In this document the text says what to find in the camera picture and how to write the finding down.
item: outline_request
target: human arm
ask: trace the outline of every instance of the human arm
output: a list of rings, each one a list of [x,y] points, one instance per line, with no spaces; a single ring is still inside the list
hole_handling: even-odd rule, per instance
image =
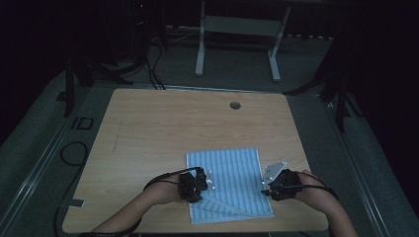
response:
[[[299,173],[298,175],[303,185],[323,187],[323,184],[311,177],[312,175],[308,171],[304,170],[303,174]],[[345,208],[339,200],[329,192],[322,189],[304,188],[301,192],[296,193],[295,198],[301,200],[310,207],[323,212],[336,237],[358,236]]]
[[[127,230],[154,205],[181,200],[178,182],[179,175],[173,175],[152,184],[92,232],[115,233]]]

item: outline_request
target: folded fabric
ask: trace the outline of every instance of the folded fabric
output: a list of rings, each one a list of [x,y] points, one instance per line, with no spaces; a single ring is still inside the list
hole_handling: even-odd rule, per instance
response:
[[[257,149],[189,152],[187,166],[202,167],[214,189],[190,204],[193,224],[274,217],[264,190]]]

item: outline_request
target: table top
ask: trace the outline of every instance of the table top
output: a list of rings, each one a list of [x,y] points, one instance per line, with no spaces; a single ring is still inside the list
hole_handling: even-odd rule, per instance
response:
[[[239,110],[230,107],[240,104]],[[190,151],[256,148],[261,166],[283,160],[309,170],[287,98],[279,94],[118,89],[110,101],[63,222],[86,232],[138,195],[152,178],[186,168]],[[271,200],[274,218],[191,224],[185,202],[153,206],[139,233],[324,230],[323,213],[304,203]]]

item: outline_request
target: dark background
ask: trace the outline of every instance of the dark background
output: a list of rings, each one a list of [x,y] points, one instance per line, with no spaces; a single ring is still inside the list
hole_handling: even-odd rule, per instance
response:
[[[419,157],[419,139],[416,138],[419,134],[418,3],[414,0],[365,1],[363,5],[368,4],[368,7],[354,8],[348,1],[289,2],[294,8],[286,31],[294,36],[335,38],[339,31],[345,30],[341,29],[344,22],[355,20],[356,25],[351,29],[356,30],[346,38],[360,40],[350,91],[355,94],[394,174],[418,213],[419,198],[414,194],[419,182],[416,173]],[[75,47],[108,63],[126,56],[126,32],[131,31],[131,27],[122,22],[126,22],[124,19],[130,14],[131,3],[133,1],[111,0],[0,2],[0,143],[13,131],[44,86],[62,72]],[[199,1],[162,3],[160,13],[164,24],[199,25]],[[278,17],[278,11],[254,11],[260,3],[249,5],[249,1],[237,0],[218,3],[214,0],[213,3],[209,11],[220,15],[234,12],[238,16]],[[335,46],[332,56],[340,60],[346,53],[348,48]]]

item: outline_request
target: round grommet hole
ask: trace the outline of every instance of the round grommet hole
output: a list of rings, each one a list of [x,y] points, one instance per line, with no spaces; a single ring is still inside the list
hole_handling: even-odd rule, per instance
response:
[[[234,110],[239,110],[241,108],[241,105],[238,102],[231,102],[230,107]]]

